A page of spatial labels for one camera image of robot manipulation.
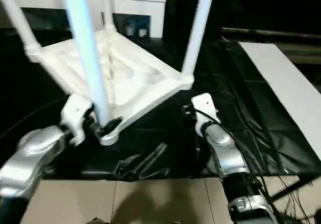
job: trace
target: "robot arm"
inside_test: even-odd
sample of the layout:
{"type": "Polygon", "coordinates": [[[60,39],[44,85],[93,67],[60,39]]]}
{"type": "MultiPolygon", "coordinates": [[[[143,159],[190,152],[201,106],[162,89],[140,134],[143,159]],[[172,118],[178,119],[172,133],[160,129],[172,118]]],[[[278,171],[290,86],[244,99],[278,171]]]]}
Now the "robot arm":
{"type": "Polygon", "coordinates": [[[228,209],[234,223],[280,223],[260,191],[260,182],[250,172],[235,140],[216,116],[216,109],[208,93],[192,98],[195,111],[195,130],[211,147],[219,169],[228,209]]]}
{"type": "MultiPolygon", "coordinates": [[[[220,125],[211,96],[205,93],[193,97],[192,103],[191,111],[196,112],[197,119],[196,132],[206,138],[216,158],[232,221],[279,224],[235,140],[220,125]]],[[[32,131],[21,139],[17,152],[0,169],[1,224],[20,223],[45,168],[68,145],[77,146],[84,141],[84,128],[89,128],[104,141],[103,136],[121,122],[121,119],[114,119],[102,129],[92,113],[92,103],[73,94],[61,112],[59,125],[32,131]]]]}
{"type": "Polygon", "coordinates": [[[26,134],[0,169],[0,223],[20,223],[45,168],[69,145],[85,140],[84,126],[103,142],[120,122],[112,120],[102,129],[93,118],[92,102],[76,94],[69,96],[60,124],[26,134]]]}

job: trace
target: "white stool leg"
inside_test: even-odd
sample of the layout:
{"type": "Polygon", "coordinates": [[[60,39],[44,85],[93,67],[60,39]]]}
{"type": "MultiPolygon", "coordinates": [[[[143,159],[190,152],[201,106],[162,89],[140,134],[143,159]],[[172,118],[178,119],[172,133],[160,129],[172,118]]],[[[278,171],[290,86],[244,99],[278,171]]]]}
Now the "white stool leg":
{"type": "Polygon", "coordinates": [[[182,77],[184,78],[193,78],[211,4],[212,0],[199,0],[198,2],[182,69],[182,77]]]}
{"type": "Polygon", "coordinates": [[[21,8],[15,0],[2,0],[2,2],[7,15],[21,37],[26,55],[32,62],[39,62],[38,54],[41,51],[41,46],[37,42],[21,8]]]}

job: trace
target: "floor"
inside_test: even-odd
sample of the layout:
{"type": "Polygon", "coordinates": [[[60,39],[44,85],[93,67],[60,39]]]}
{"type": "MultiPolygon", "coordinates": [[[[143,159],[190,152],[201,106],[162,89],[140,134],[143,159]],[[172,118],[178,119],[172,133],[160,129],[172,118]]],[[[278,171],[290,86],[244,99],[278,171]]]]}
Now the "floor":
{"type": "MultiPolygon", "coordinates": [[[[289,184],[296,177],[284,177],[289,184]]],[[[265,178],[270,194],[283,188],[276,177],[265,178]]],[[[300,189],[307,215],[321,207],[321,178],[300,189]]],[[[276,203],[284,210],[289,197],[276,203]]],[[[22,224],[85,224],[95,217],[113,224],[232,223],[218,178],[194,180],[49,181],[41,182],[22,224]]],[[[296,214],[302,217],[296,205],[296,214]]]]}

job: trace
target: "black plastic sheet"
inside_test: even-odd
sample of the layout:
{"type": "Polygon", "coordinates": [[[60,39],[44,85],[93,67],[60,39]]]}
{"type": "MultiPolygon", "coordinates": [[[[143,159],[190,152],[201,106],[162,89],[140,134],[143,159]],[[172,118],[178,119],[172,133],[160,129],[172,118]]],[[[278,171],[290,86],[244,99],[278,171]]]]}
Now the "black plastic sheet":
{"type": "MultiPolygon", "coordinates": [[[[42,32],[37,39],[45,45],[68,37],[42,32]]],[[[24,134],[57,124],[66,100],[47,72],[27,60],[16,36],[2,38],[0,165],[24,134]]],[[[182,60],[169,46],[137,43],[180,70],[182,60]]],[[[204,92],[211,94],[222,124],[255,157],[256,164],[249,162],[255,172],[259,168],[264,175],[320,174],[320,160],[242,48],[204,43],[191,90],[177,93],[133,123],[112,146],[101,146],[88,134],[87,141],[57,158],[45,178],[135,181],[217,176],[209,147],[182,113],[191,97],[204,92]]]]}

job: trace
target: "blue-white pole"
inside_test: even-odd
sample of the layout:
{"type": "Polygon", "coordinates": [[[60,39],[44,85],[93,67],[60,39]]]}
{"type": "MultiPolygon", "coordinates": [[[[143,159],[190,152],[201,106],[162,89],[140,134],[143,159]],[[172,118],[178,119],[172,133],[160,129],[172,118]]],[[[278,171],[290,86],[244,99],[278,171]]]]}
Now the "blue-white pole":
{"type": "Polygon", "coordinates": [[[100,125],[105,126],[111,120],[112,114],[99,62],[88,3],[87,0],[65,1],[69,24],[81,55],[90,96],[95,105],[95,112],[100,125]]]}

